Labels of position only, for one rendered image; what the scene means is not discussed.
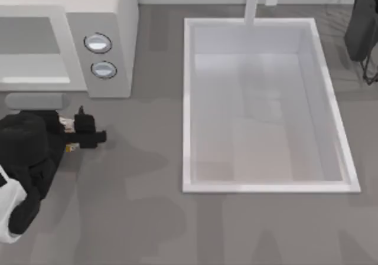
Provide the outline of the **tall white tap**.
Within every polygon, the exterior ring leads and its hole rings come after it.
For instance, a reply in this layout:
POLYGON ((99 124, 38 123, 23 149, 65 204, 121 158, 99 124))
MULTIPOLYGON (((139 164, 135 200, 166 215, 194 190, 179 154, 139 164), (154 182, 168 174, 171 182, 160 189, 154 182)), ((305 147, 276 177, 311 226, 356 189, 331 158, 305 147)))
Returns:
POLYGON ((244 21, 246 26, 253 26, 258 0, 246 0, 244 21))

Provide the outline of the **pale microwave door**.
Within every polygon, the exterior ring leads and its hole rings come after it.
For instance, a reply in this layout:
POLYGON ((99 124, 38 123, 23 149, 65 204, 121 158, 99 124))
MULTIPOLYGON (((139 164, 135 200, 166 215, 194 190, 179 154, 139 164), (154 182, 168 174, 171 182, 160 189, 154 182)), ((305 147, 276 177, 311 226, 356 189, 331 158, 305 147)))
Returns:
POLYGON ((0 5, 0 91, 86 89, 63 7, 0 5))

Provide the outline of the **white sink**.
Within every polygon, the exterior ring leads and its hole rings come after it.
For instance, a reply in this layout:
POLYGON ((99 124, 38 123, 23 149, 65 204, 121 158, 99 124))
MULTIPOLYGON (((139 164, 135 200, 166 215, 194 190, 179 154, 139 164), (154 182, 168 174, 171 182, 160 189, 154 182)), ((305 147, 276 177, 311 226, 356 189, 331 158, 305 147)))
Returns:
POLYGON ((185 19, 182 190, 361 191, 315 19, 185 19))

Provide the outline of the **large round microwave knob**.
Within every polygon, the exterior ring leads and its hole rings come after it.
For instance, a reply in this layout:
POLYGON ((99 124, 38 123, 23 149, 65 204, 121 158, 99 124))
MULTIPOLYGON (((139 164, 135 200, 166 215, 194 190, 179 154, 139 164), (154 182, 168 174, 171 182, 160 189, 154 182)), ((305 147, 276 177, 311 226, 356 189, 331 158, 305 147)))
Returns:
POLYGON ((85 36, 84 46, 91 52, 95 54, 104 54, 112 49, 111 39, 99 32, 92 35, 85 36))

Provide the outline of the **pale microwave oven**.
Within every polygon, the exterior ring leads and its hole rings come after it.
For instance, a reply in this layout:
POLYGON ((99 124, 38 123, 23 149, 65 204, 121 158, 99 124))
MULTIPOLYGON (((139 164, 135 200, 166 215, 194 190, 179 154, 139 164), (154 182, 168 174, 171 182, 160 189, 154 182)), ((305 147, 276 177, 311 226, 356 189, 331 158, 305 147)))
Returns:
POLYGON ((87 86, 80 92, 86 92, 92 98, 127 98, 131 95, 138 36, 138 0, 0 0, 0 5, 63 7, 87 86), (91 53, 84 46, 85 36, 96 32, 111 39, 112 49, 107 53, 91 53), (93 75, 91 65, 100 61, 114 64, 117 75, 110 79, 93 75))

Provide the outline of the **small round microwave knob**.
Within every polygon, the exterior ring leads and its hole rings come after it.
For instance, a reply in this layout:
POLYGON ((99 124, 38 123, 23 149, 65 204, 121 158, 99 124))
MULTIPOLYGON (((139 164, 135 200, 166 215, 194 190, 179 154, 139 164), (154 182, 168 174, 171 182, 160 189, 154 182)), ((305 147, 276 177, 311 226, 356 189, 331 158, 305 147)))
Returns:
POLYGON ((117 75, 117 67, 108 61, 100 61, 91 65, 91 72, 97 78, 110 79, 117 75))

